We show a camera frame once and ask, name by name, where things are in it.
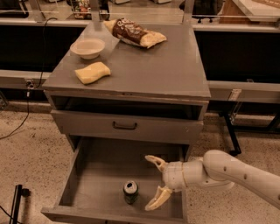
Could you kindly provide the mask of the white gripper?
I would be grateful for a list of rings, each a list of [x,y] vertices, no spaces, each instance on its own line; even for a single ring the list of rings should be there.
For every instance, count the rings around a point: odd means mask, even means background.
[[[145,159],[153,163],[162,172],[165,183],[164,187],[157,187],[154,198],[145,206],[146,211],[153,211],[161,207],[171,197],[172,192],[180,192],[185,187],[183,163],[166,163],[162,158],[152,155],[146,155]]]

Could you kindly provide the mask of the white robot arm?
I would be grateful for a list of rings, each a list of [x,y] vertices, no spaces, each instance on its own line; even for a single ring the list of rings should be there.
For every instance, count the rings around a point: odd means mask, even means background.
[[[272,206],[280,208],[280,177],[255,168],[221,150],[209,150],[202,159],[191,162],[165,162],[160,157],[148,155],[145,159],[153,163],[162,173],[164,186],[159,186],[155,197],[146,205],[146,211],[161,207],[173,192],[196,186],[207,190],[230,189],[241,185]]]

